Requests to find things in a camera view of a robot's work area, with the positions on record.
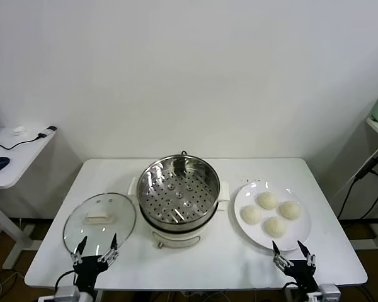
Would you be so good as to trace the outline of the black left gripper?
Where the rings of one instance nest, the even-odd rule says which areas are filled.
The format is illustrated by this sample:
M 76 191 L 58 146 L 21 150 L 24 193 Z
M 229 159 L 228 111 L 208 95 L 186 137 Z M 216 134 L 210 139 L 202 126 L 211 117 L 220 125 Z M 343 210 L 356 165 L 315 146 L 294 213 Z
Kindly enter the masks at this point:
M 76 286 L 80 292 L 94 292 L 98 275 L 105 272 L 109 267 L 108 264 L 112 264 L 118 257 L 116 233 L 112 238 L 110 249 L 102 256 L 82 256 L 87 240 L 88 237 L 84 236 L 71 254 L 73 269 L 77 274 Z

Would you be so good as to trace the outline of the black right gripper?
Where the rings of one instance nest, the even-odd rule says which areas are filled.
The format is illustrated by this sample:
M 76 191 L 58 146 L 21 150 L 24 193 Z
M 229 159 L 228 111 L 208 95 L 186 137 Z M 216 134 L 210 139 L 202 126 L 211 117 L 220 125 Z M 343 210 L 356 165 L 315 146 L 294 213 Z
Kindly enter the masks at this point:
M 318 285 L 314 279 L 316 271 L 316 256 L 310 253 L 309 249 L 300 241 L 297 241 L 299 248 L 304 256 L 300 265 L 293 265 L 285 257 L 281 256 L 277 244 L 272 241 L 273 262 L 286 276 L 292 277 L 298 289 L 302 293 L 313 293 L 318 290 Z

